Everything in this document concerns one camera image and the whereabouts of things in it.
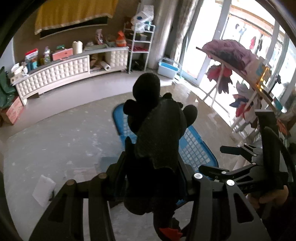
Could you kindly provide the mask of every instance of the paper roll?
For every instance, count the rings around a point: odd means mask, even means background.
[[[105,61],[101,61],[100,65],[102,65],[105,70],[110,70],[110,65],[108,65]]]
[[[73,53],[74,54],[79,54],[79,53],[82,53],[82,46],[83,46],[83,43],[81,41],[74,41],[72,43],[72,48],[73,48]]]

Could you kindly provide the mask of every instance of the red box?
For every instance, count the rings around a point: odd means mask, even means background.
[[[73,55],[73,49],[64,49],[52,54],[52,60],[58,60]]]
[[[1,110],[0,115],[6,123],[14,125],[23,109],[24,106],[22,105],[20,98],[15,97],[12,105],[7,109]]]

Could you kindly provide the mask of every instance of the metal screw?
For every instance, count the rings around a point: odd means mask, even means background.
[[[230,179],[228,179],[226,181],[226,183],[227,183],[228,186],[233,186],[235,184],[235,182],[233,180],[230,180]]]
[[[201,173],[195,173],[194,178],[195,179],[202,179],[202,174]]]
[[[106,179],[108,177],[107,173],[102,172],[99,174],[99,179]]]
[[[75,180],[73,180],[73,179],[70,179],[70,180],[68,180],[68,181],[66,182],[66,184],[67,184],[68,186],[72,186],[74,183],[75,183]]]

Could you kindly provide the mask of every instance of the black cable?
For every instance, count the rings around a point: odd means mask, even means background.
[[[295,169],[295,165],[292,161],[292,157],[288,151],[288,149],[285,147],[285,145],[283,144],[282,140],[279,138],[279,136],[268,126],[266,126],[264,128],[264,131],[271,137],[274,138],[278,144],[280,145],[280,150],[281,153],[284,157],[284,161],[287,167],[290,168],[290,171],[292,173],[292,177],[293,177],[293,182],[296,183],[296,169]]]

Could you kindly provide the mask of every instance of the yellow cloth cover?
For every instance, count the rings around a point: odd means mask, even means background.
[[[35,34],[98,17],[112,18],[118,0],[48,0],[39,9]]]

